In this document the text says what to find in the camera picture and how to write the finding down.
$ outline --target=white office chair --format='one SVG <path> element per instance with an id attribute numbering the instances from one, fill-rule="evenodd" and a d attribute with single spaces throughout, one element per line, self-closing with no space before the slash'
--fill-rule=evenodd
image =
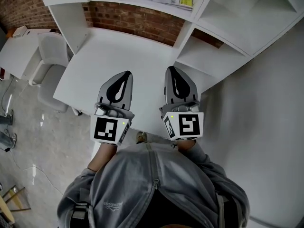
<path id="1" fill-rule="evenodd" d="M 28 83 L 40 87 L 38 100 L 41 103 L 65 113 L 68 105 L 54 99 L 53 95 L 70 60 L 67 43 L 62 35 L 53 32 L 38 34 L 38 41 L 42 60 Z M 75 115 L 79 115 L 76 109 L 72 109 Z"/>

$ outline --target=logo on hoodie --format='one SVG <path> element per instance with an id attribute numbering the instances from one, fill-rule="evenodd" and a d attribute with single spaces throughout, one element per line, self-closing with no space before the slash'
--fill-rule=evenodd
<path id="1" fill-rule="evenodd" d="M 104 207 L 106 209 L 110 209 L 111 211 L 119 210 L 122 205 L 123 205 L 123 202 L 121 202 L 121 203 L 108 203 L 108 202 L 104 202 Z"/>

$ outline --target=gray hoodie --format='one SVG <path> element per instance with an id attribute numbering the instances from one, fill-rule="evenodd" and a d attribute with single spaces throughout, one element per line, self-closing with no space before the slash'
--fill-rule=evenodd
<path id="1" fill-rule="evenodd" d="M 85 169 L 68 186 L 57 210 L 59 228 L 69 227 L 80 202 L 93 207 L 97 228 L 136 227 L 156 189 L 207 228 L 222 226 L 217 193 L 232 197 L 239 206 L 240 226 L 247 225 L 245 192 L 197 143 L 183 154 L 170 145 L 141 143 L 119 151 L 98 172 Z"/>

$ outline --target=white desk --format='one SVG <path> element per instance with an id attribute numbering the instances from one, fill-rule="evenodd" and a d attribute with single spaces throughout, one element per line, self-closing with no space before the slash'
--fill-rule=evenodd
<path id="1" fill-rule="evenodd" d="M 100 87 L 112 76 L 133 74 L 132 128 L 168 138 L 159 107 L 165 104 L 164 80 L 172 47 L 141 37 L 91 28 L 90 35 L 67 66 L 54 98 L 86 114 L 94 114 Z M 204 73 L 182 65 L 198 86 Z"/>
<path id="2" fill-rule="evenodd" d="M 38 33 L 50 29 L 28 29 L 20 38 L 9 38 L 0 51 L 0 67 L 19 79 L 29 79 L 41 61 Z"/>

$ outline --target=hand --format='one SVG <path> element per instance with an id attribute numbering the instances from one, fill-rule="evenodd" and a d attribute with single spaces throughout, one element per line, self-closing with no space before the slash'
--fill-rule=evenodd
<path id="1" fill-rule="evenodd" d="M 196 143 L 195 140 L 178 140 L 176 142 L 180 152 L 191 149 Z"/>

